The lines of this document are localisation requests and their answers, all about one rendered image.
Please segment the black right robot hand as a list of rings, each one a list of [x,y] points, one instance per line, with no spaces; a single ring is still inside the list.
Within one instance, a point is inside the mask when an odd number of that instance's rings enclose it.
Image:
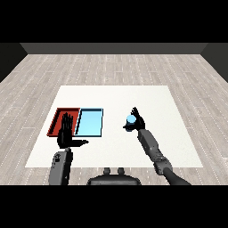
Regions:
[[[132,131],[136,129],[137,131],[139,131],[139,130],[145,128],[145,122],[144,122],[143,118],[140,116],[138,109],[136,107],[132,108],[130,115],[134,115],[136,117],[136,121],[135,121],[133,126],[127,127],[126,125],[124,125],[125,129],[126,128],[132,129]]]

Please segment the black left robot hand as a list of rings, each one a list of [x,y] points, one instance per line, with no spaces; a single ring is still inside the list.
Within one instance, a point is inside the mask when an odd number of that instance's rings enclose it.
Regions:
[[[68,147],[81,147],[87,144],[87,140],[73,140],[72,139],[73,117],[68,113],[62,116],[61,129],[58,132],[57,143],[61,149]]]

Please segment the small blue can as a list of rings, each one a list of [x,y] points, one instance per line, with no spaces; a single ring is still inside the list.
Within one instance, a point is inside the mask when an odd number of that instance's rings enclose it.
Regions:
[[[136,117],[134,115],[128,115],[127,118],[126,118],[126,126],[127,127],[133,126],[135,121],[136,121]],[[132,132],[132,129],[126,128],[126,131],[127,132]]]

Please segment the red shallow open box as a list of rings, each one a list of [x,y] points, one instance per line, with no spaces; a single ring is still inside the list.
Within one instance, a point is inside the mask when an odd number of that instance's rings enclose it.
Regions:
[[[49,137],[58,136],[59,130],[61,129],[62,117],[65,113],[67,113],[68,115],[73,117],[72,136],[75,136],[75,130],[77,125],[77,119],[79,117],[79,112],[80,112],[80,108],[58,108],[55,111],[52,123],[46,135]]]

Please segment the light blue shallow open box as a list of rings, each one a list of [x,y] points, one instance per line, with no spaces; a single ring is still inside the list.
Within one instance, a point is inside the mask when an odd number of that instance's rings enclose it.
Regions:
[[[82,108],[75,126],[75,137],[102,136],[102,108]]]

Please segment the dark grey robot body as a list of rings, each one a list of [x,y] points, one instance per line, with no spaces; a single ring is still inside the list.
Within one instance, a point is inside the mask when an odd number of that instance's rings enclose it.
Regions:
[[[87,185],[141,185],[138,178],[125,174],[123,167],[118,168],[118,173],[112,175],[110,168],[105,167],[102,175],[90,178]]]

